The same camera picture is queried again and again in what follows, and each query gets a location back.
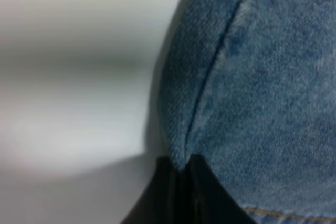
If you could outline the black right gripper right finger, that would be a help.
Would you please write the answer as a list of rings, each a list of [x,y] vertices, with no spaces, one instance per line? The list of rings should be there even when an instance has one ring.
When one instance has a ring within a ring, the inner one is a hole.
[[[201,155],[189,160],[191,223],[255,223],[232,199]]]

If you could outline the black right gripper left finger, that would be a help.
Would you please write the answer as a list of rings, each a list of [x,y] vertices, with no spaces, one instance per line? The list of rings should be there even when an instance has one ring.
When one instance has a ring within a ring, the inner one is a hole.
[[[159,157],[152,180],[122,223],[193,222],[194,200],[189,173],[175,169],[168,157]]]

